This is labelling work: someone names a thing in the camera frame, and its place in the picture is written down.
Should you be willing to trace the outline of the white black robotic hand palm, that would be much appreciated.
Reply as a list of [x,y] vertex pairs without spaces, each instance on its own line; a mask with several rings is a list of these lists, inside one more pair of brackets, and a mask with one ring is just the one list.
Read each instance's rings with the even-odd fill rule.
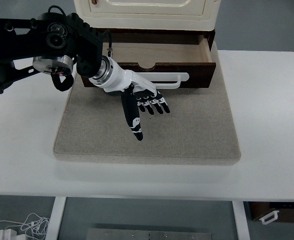
[[162,98],[155,84],[132,70],[122,69],[108,56],[102,57],[98,73],[89,78],[89,81],[110,95],[120,95],[132,86],[133,93],[138,99],[150,97],[159,100]]

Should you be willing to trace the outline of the black robotic little finger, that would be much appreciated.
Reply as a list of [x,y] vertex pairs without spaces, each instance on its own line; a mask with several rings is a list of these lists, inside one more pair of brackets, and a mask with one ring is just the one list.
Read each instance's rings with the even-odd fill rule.
[[169,109],[169,106],[165,100],[165,98],[163,97],[163,102],[161,104],[161,108],[163,110],[163,113],[166,112],[166,113],[170,113],[170,109]]

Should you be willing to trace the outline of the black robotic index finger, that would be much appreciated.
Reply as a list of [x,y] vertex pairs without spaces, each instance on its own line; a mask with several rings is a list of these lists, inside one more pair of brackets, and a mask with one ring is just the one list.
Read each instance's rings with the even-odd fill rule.
[[141,97],[141,98],[136,98],[136,100],[137,100],[137,106],[138,106],[139,110],[141,112],[145,112],[146,110],[144,107],[144,99]]

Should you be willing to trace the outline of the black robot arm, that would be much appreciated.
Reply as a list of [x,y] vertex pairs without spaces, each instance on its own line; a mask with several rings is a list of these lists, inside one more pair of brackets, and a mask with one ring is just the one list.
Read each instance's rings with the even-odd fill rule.
[[14,82],[38,73],[48,74],[55,88],[69,90],[76,70],[106,93],[121,98],[126,122],[138,140],[143,134],[140,112],[168,113],[156,85],[103,55],[103,40],[111,32],[98,32],[76,13],[47,11],[32,19],[0,18],[0,94]]

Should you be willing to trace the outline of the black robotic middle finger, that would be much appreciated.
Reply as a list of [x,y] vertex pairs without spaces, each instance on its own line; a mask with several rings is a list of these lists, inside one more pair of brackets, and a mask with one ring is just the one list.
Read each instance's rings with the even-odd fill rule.
[[152,100],[153,100],[152,96],[142,97],[142,105],[144,108],[146,108],[148,110],[149,114],[154,115],[154,110],[151,106]]

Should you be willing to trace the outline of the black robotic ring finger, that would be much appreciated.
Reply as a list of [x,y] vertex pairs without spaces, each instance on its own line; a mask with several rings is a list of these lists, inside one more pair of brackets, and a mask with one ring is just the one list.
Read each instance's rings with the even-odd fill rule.
[[163,110],[161,108],[161,104],[163,102],[162,94],[158,93],[157,95],[153,95],[149,97],[149,102],[156,107],[158,113],[163,114]]

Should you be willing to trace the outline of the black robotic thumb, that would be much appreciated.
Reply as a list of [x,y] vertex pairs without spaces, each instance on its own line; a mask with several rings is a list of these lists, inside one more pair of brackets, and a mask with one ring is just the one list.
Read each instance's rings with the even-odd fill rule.
[[133,94],[133,86],[128,86],[121,93],[121,102],[124,110],[126,122],[137,140],[143,139],[140,124],[140,114],[137,106],[136,97]]

